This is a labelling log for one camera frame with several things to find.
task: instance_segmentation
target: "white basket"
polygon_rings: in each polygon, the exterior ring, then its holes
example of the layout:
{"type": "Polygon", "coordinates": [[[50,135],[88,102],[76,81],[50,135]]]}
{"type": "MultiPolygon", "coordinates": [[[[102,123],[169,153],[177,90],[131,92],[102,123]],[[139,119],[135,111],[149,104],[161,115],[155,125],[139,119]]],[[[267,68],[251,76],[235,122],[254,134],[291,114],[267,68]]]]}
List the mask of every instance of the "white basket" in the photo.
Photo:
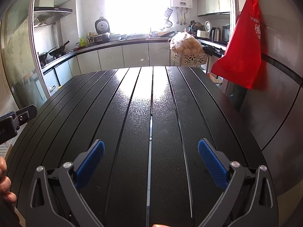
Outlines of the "white basket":
{"type": "Polygon", "coordinates": [[[200,54],[182,55],[171,50],[171,59],[172,61],[179,64],[179,66],[197,66],[197,65],[206,64],[207,54],[200,53],[200,54]]]}

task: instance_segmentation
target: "metal screw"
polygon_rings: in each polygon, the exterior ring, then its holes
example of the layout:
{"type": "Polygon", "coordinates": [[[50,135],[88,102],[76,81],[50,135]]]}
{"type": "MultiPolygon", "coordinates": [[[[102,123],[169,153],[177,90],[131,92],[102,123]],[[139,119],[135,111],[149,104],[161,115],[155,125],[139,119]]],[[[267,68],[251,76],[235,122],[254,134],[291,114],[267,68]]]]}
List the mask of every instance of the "metal screw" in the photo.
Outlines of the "metal screw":
{"type": "Polygon", "coordinates": [[[237,167],[240,166],[240,163],[237,162],[237,161],[233,161],[233,162],[231,162],[231,165],[232,165],[233,167],[237,168],[237,167]]]}
{"type": "Polygon", "coordinates": [[[261,169],[262,171],[267,171],[267,167],[266,167],[265,165],[261,165],[261,166],[260,166],[260,169],[261,169]]]}
{"type": "Polygon", "coordinates": [[[38,166],[36,170],[37,172],[43,171],[43,166],[38,166]]]}
{"type": "Polygon", "coordinates": [[[64,168],[70,168],[72,166],[72,163],[70,163],[70,162],[65,162],[64,164],[63,164],[63,167],[64,168]]]}

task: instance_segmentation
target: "red bag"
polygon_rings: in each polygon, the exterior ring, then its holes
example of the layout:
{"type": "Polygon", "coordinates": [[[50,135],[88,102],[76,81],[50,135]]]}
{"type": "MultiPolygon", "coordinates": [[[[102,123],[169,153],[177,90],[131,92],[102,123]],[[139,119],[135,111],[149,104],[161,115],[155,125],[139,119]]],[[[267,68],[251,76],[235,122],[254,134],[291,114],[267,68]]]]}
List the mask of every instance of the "red bag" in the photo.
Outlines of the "red bag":
{"type": "Polygon", "coordinates": [[[225,54],[211,72],[252,89],[261,64],[261,31],[258,0],[246,0],[225,54]]]}

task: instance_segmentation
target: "range hood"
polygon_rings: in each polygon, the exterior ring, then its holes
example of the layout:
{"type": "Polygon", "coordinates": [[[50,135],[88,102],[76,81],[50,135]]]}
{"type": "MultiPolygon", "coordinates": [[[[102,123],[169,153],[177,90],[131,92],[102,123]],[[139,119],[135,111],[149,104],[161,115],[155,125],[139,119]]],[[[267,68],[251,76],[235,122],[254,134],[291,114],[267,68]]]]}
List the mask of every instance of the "range hood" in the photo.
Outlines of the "range hood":
{"type": "Polygon", "coordinates": [[[72,12],[69,8],[34,7],[34,26],[51,25],[72,12]]]}
{"type": "Polygon", "coordinates": [[[54,0],[35,0],[34,27],[51,25],[73,12],[70,8],[54,5],[54,0]]]}

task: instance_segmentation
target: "black rice cooker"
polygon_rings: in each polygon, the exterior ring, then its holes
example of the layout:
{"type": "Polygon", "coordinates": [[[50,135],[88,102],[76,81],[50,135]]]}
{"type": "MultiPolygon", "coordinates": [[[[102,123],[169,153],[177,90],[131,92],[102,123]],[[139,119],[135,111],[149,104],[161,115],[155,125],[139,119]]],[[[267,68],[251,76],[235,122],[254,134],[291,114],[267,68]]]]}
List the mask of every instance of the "black rice cooker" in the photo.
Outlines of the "black rice cooker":
{"type": "Polygon", "coordinates": [[[98,35],[93,37],[94,42],[96,44],[103,44],[109,42],[110,28],[107,19],[100,17],[100,19],[95,22],[95,28],[98,35]]]}

